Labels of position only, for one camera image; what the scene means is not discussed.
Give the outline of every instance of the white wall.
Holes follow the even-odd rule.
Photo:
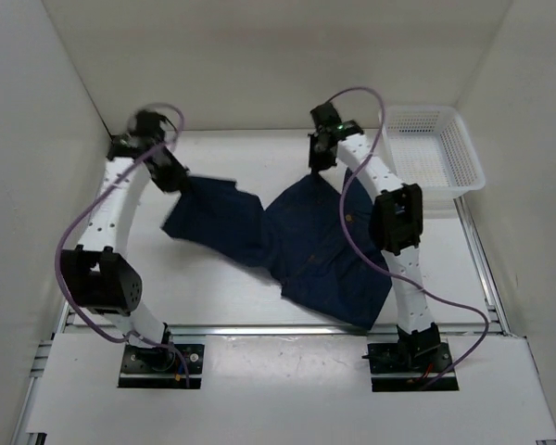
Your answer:
[[[0,0],[0,444],[61,297],[54,248],[96,191],[107,134],[40,0]]]
[[[515,0],[461,114],[486,172],[470,208],[556,420],[556,0]]]
[[[113,132],[153,99],[191,129],[309,128],[354,83],[454,104],[510,0],[44,0]],[[354,99],[374,125],[375,104]]]

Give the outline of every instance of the plastic basket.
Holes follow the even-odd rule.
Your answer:
[[[484,186],[480,161],[455,108],[386,111],[386,161],[401,179],[422,188],[424,201],[454,199]]]

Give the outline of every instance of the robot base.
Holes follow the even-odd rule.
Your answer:
[[[436,350],[424,354],[411,367],[406,358],[399,353],[398,343],[371,343],[368,345],[368,351],[363,358],[369,360],[373,392],[421,391],[425,384],[453,362],[448,343],[441,343]],[[459,385],[454,374],[445,375],[427,389],[457,390]]]
[[[200,389],[204,366],[204,345],[176,344],[189,371],[190,388],[184,374],[177,379],[178,360],[168,350],[142,349],[126,345],[121,359],[118,388]]]

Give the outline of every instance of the dark blue cloth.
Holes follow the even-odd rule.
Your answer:
[[[340,195],[323,178],[305,176],[264,211],[259,198],[236,182],[192,176],[162,229],[213,248],[249,267],[263,267],[295,303],[370,329],[391,280],[367,267],[344,238]],[[345,202],[347,227],[362,252],[379,266],[385,260],[369,238],[372,202],[360,183]]]

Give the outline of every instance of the fabric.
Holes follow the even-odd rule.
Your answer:
[[[371,329],[391,288],[369,269],[342,234],[340,195],[321,176],[305,176],[264,211],[236,182],[192,176],[162,229],[172,238],[219,251],[249,267],[263,267],[297,304]],[[347,227],[362,252],[386,268],[369,238],[372,202],[355,180],[345,202]]]

